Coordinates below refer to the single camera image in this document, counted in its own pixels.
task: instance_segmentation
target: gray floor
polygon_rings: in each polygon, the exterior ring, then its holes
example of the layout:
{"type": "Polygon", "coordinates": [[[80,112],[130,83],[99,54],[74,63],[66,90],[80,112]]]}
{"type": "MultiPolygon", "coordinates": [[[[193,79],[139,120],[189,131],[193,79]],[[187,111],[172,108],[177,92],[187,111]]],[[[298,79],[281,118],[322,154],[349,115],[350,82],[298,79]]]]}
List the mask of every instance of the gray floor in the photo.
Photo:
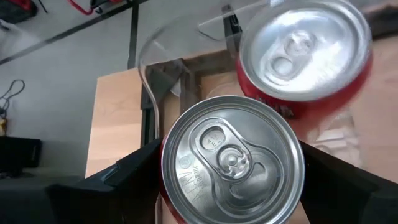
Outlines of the gray floor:
{"type": "Polygon", "coordinates": [[[26,82],[9,110],[9,135],[44,141],[30,172],[84,176],[96,79],[127,69],[130,29],[131,9],[0,66],[0,93],[13,79],[26,82]]]}
{"type": "MultiPolygon", "coordinates": [[[[88,0],[78,2],[87,4],[88,0]]],[[[79,14],[66,1],[43,3],[50,14],[40,11],[37,17],[12,26],[11,33],[0,31],[0,60],[92,19],[79,14]]],[[[137,52],[159,27],[218,3],[149,0],[141,4],[137,52]]],[[[0,93],[13,79],[26,82],[26,89],[15,97],[9,110],[9,135],[44,142],[40,167],[29,172],[84,176],[96,79],[127,69],[131,16],[132,9],[128,9],[0,65],[0,93]]],[[[183,30],[175,35],[183,35],[183,30]]],[[[184,51],[183,45],[176,48],[184,51]]]]}

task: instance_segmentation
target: wooden block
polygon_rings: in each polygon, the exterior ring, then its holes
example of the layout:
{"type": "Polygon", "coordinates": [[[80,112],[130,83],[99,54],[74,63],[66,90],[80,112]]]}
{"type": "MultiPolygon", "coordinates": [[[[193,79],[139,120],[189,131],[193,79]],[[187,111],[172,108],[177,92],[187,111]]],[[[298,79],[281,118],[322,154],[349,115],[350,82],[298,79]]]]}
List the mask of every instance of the wooden block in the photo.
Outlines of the wooden block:
{"type": "Polygon", "coordinates": [[[98,79],[86,177],[139,149],[140,101],[141,79],[136,68],[98,79]]]}
{"type": "Polygon", "coordinates": [[[398,37],[373,45],[373,68],[351,112],[365,169],[398,182],[398,37]]]}
{"type": "Polygon", "coordinates": [[[167,94],[164,99],[163,133],[168,134],[174,122],[180,116],[180,98],[173,93],[167,94]]]}
{"type": "Polygon", "coordinates": [[[235,71],[203,77],[201,92],[203,100],[221,95],[243,96],[235,71]]]}

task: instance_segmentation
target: soda can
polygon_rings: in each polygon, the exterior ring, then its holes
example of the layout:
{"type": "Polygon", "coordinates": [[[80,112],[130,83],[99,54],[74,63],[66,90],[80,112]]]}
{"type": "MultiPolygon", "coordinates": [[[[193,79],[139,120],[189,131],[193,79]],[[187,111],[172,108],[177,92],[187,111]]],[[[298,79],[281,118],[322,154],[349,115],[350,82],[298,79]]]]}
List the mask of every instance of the soda can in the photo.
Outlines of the soda can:
{"type": "Polygon", "coordinates": [[[199,102],[162,151],[161,194],[179,223],[283,223],[303,189],[303,153],[272,108],[243,96],[199,102]]]}
{"type": "Polygon", "coordinates": [[[297,0],[250,21],[236,69],[245,96],[308,131],[357,94],[371,64],[370,28],[352,4],[297,0]]]}

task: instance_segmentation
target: can lid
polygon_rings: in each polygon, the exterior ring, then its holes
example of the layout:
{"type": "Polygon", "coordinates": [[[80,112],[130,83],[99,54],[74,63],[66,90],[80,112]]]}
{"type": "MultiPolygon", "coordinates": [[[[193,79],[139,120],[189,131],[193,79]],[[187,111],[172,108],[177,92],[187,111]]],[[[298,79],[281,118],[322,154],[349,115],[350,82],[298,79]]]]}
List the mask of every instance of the can lid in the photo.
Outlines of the can lid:
{"type": "Polygon", "coordinates": [[[258,89],[308,101],[349,85],[370,55],[364,16],[342,0],[296,0],[266,8],[243,33],[240,60],[258,89]]]}
{"type": "Polygon", "coordinates": [[[167,195],[187,223],[283,223],[299,202],[304,170],[286,121],[241,96],[191,107],[162,153],[167,195]]]}

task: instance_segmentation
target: clear plastic sheet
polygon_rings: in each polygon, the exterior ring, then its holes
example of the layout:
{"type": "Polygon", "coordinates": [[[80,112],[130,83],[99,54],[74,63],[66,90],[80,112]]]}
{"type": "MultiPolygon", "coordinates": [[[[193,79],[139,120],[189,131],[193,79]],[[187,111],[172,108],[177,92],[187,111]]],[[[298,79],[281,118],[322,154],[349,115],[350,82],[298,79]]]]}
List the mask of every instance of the clear plastic sheet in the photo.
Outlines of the clear plastic sheet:
{"type": "MultiPolygon", "coordinates": [[[[367,15],[389,3],[352,1],[367,15]]],[[[280,1],[271,1],[276,5],[280,1]]],[[[156,136],[167,134],[174,121],[191,105],[213,96],[243,95],[236,78],[239,34],[227,34],[224,20],[236,15],[242,30],[269,1],[227,1],[205,12],[186,15],[160,28],[139,55],[139,71],[155,106],[156,136]],[[159,93],[159,85],[166,91],[159,93]]],[[[374,43],[371,77],[360,94],[333,114],[307,143],[376,175],[398,182],[398,38],[374,43]]],[[[158,223],[176,223],[161,198],[158,223]]],[[[289,223],[308,223],[299,205],[289,223]]]]}

